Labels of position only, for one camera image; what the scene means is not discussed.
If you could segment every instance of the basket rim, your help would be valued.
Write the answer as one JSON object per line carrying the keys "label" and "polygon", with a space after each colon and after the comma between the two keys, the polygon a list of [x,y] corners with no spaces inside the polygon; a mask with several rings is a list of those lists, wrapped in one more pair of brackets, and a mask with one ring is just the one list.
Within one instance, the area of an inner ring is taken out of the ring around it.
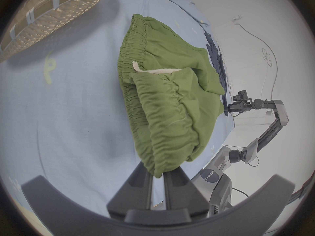
{"label": "basket rim", "polygon": [[[7,29],[6,33],[3,35],[0,42],[0,54],[4,53],[8,46],[30,25],[35,22],[38,18],[47,14],[51,10],[57,9],[60,5],[70,2],[72,0],[44,0],[35,7],[31,8],[26,15],[21,18],[16,24],[11,28]],[[34,11],[43,11],[37,16],[34,16]]]}

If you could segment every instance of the green pants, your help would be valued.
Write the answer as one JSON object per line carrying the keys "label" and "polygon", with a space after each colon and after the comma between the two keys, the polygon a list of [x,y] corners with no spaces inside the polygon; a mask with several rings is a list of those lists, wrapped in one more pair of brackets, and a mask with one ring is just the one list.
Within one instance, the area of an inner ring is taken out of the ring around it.
{"label": "green pants", "polygon": [[[133,62],[141,71],[176,71],[139,72]],[[118,75],[136,151],[152,175],[160,178],[202,153],[223,113],[225,93],[206,49],[135,14],[120,48]]]}

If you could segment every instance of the wall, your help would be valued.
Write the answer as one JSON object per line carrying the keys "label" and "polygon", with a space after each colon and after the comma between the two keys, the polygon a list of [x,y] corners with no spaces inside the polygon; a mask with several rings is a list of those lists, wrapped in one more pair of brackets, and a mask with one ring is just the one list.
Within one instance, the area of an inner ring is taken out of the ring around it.
{"label": "wall", "polygon": [[[277,57],[278,76],[273,98],[281,99],[285,104],[289,123],[258,154],[258,167],[239,163],[226,171],[233,187],[250,195],[273,174],[279,174],[295,183],[295,190],[300,189],[312,175],[315,165],[315,44],[303,18],[289,0],[191,1],[209,19],[212,28],[239,14],[252,18],[253,33],[264,36]],[[246,146],[253,138],[260,136],[266,127],[236,126],[225,144]],[[234,191],[232,203],[236,204],[244,197]],[[287,206],[270,229],[281,226],[298,204],[299,201],[295,201]]]}

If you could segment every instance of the wicker basket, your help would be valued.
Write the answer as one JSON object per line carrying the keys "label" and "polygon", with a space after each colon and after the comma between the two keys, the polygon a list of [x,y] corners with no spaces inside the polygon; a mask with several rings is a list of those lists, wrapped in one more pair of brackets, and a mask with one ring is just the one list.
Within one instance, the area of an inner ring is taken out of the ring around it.
{"label": "wicker basket", "polygon": [[0,43],[0,63],[32,46],[100,0],[27,0]]}

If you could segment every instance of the blue bedsheet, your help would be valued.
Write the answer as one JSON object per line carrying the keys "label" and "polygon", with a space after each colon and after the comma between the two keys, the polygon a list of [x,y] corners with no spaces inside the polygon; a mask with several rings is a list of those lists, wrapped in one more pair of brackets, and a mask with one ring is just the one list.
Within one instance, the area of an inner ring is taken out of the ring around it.
{"label": "blue bedsheet", "polygon": [[[171,0],[101,0],[0,64],[0,174],[22,206],[31,210],[20,185],[43,175],[74,202],[108,216],[107,202],[140,161],[117,74],[131,17],[156,18],[191,45],[206,48],[204,29],[211,32],[210,26],[196,22],[203,16],[191,7],[194,18]],[[47,65],[55,65],[51,84],[44,76]],[[232,129],[233,118],[220,115],[205,151],[182,164],[190,178]],[[154,202],[161,200],[163,181],[156,179]]]}

